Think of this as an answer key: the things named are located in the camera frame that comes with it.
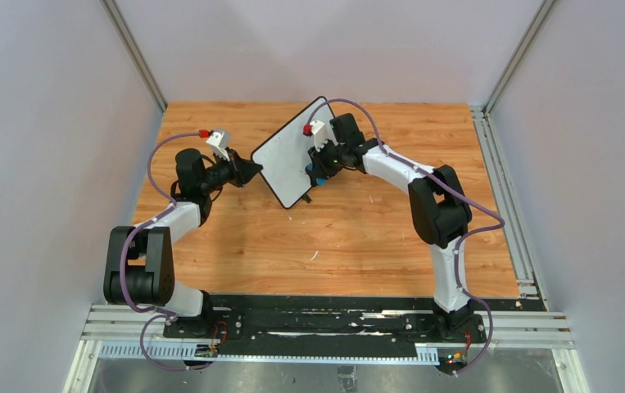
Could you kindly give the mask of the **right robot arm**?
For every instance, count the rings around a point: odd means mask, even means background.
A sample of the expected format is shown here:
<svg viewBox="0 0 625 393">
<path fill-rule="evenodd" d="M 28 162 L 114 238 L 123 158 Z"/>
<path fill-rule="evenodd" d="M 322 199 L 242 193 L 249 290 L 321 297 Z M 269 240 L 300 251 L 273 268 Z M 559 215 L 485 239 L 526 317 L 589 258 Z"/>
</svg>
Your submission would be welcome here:
<svg viewBox="0 0 625 393">
<path fill-rule="evenodd" d="M 378 138 L 366 139 L 351 114 L 328 122 L 310 120 L 302 128 L 313 146 L 306 172 L 313 186 L 342 169 L 373 175 L 405 192 L 414 230 L 428 244 L 435 292 L 433 326 L 443 337 L 454 336 L 473 315 L 464 294 L 464 252 L 460 240 L 468 231 L 472 212 L 462 201 L 463 189 L 449 165 L 434 168 L 399 155 Z"/>
</svg>

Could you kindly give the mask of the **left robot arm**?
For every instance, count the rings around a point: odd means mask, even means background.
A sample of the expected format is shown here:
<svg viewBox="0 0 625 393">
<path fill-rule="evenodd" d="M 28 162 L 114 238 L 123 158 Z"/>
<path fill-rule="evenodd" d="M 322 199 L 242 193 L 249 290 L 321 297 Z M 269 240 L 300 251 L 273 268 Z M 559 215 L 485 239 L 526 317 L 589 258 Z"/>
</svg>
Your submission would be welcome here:
<svg viewBox="0 0 625 393">
<path fill-rule="evenodd" d="M 127 305 L 138 313 L 155 311 L 169 321 L 185 318 L 201 330 L 215 323 L 210 295 L 182 284 L 175 277 L 173 247 L 208 219 L 213 192 L 231 184 L 244 187 L 262 165 L 226 149 L 210 159 L 197 149 L 175 157 L 177 179 L 170 187 L 165 210 L 140 224 L 111 230 L 103 295 L 112 305 Z"/>
</svg>

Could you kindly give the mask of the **black framed whiteboard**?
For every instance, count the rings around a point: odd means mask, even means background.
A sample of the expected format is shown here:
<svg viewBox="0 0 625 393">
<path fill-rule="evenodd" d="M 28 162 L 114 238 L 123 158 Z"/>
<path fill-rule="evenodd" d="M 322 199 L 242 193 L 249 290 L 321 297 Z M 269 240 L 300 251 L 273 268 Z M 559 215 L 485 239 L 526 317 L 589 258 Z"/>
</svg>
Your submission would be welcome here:
<svg viewBox="0 0 625 393">
<path fill-rule="evenodd" d="M 304 126 L 308 119 L 327 122 L 333 117 L 327 98 L 319 96 L 252 152 L 251 159 L 262 166 L 260 175 L 284 209 L 292 208 L 312 188 L 306 168 L 311 164 L 308 151 L 315 145 L 303 134 Z"/>
</svg>

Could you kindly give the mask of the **blue and black eraser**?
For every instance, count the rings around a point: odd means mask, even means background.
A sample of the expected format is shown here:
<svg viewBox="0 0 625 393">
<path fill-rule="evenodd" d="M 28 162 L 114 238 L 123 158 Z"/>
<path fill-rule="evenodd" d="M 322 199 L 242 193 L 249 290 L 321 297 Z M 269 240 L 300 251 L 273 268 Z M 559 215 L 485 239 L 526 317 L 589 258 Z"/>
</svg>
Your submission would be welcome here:
<svg viewBox="0 0 625 393">
<path fill-rule="evenodd" d="M 315 177 L 322 177 L 322 178 L 328 178 L 327 174 L 323 171 L 323 168 L 317 164 L 311 163 L 315 166 Z"/>
</svg>

